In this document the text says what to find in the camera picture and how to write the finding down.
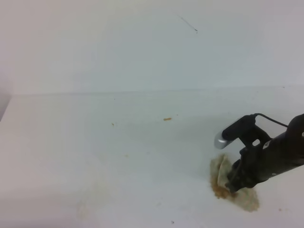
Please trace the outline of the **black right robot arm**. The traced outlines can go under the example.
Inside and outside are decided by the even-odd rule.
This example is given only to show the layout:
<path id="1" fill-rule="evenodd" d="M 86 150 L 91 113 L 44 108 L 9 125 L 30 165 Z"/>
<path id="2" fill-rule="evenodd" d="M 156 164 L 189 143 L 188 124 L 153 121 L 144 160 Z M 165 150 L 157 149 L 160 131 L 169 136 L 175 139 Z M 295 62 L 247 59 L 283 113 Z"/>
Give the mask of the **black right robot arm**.
<path id="1" fill-rule="evenodd" d="M 304 115 L 294 117 L 287 130 L 250 149 L 243 148 L 228 174 L 231 192 L 259 183 L 304 164 Z"/>

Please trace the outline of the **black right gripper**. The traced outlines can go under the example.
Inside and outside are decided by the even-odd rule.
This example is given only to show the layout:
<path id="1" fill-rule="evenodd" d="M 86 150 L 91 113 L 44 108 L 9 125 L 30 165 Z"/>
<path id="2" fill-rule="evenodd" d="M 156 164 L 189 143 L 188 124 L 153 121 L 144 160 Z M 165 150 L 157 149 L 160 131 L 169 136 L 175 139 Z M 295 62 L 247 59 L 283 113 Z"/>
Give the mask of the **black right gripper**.
<path id="1" fill-rule="evenodd" d="M 252 188 L 259 183 L 304 164 L 304 135 L 283 133 L 266 142 L 263 147 L 244 152 L 233 164 L 225 184 L 231 193 Z"/>

